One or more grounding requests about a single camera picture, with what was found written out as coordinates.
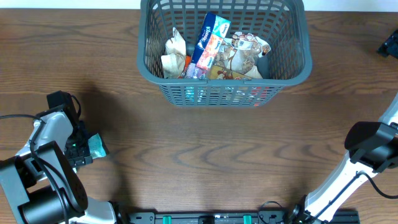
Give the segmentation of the small teal white packet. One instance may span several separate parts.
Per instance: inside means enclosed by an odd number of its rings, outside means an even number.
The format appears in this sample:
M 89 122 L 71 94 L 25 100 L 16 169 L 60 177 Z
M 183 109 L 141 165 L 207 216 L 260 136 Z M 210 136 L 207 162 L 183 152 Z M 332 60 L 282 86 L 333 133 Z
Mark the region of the small teal white packet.
M 99 133 L 92 135 L 88 139 L 88 147 L 90 150 L 90 156 L 93 159 L 106 157 L 109 154 L 108 148 Z

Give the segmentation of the dried mushroom bag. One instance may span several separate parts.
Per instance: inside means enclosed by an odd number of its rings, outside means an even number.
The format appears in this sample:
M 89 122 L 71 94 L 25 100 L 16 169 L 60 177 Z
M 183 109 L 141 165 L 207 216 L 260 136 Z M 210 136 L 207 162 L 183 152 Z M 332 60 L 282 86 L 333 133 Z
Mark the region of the dried mushroom bag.
M 164 78 L 178 78 L 185 69 L 187 49 L 185 39 L 174 27 L 173 36 L 165 43 L 165 54 L 161 56 Z
M 221 44 L 219 51 L 215 57 L 214 64 L 219 67 L 226 68 L 229 60 L 234 56 L 233 40 L 225 38 Z
M 260 58 L 271 51 L 271 46 L 252 33 L 235 32 L 224 42 L 231 49 L 226 68 L 249 78 L 263 79 L 257 67 Z

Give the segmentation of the San Remo spaghetti packet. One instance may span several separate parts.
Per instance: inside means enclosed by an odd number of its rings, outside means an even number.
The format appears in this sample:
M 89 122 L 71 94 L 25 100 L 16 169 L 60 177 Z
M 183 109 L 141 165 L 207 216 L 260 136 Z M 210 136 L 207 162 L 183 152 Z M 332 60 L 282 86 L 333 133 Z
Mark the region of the San Remo spaghetti packet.
M 186 56 L 185 58 L 185 68 L 183 73 L 178 77 L 178 78 L 188 78 L 186 76 L 186 71 L 188 69 L 188 66 L 191 62 L 191 56 Z M 204 76 L 204 79 L 210 79 L 210 80 L 251 80 L 251 77 L 242 75 L 240 73 L 234 72 L 232 70 L 229 70 L 227 68 L 223 68 L 217 65 L 212 66 L 210 72 Z

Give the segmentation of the Kleenex tissue multipack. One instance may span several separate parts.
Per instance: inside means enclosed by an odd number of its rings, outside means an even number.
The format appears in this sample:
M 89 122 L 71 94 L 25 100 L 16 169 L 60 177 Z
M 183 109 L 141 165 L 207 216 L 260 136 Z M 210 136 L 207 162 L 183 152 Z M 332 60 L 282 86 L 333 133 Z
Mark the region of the Kleenex tissue multipack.
M 210 12 L 206 14 L 185 78 L 206 79 L 230 25 L 231 21 L 223 17 Z

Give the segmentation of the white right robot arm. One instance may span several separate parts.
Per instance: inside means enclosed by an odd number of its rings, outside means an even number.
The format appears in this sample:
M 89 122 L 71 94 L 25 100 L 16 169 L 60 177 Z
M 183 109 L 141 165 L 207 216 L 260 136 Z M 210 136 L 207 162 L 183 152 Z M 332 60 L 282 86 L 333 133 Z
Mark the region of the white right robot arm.
M 377 122 L 354 124 L 345 149 L 342 161 L 316 190 L 304 196 L 285 223 L 359 223 L 358 212 L 339 208 L 365 182 L 382 197 L 397 199 L 373 181 L 386 169 L 397 167 L 397 97 Z

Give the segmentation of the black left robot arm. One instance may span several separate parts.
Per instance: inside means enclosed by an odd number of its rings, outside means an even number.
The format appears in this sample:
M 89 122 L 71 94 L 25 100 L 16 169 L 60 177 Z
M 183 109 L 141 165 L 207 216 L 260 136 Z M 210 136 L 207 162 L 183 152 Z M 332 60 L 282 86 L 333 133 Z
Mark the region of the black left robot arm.
M 99 133 L 80 119 L 77 98 L 47 95 L 49 109 L 30 116 L 33 132 L 13 157 L 1 161 L 1 187 L 18 223 L 118 223 L 111 202 L 87 196 L 77 170 L 108 155 Z

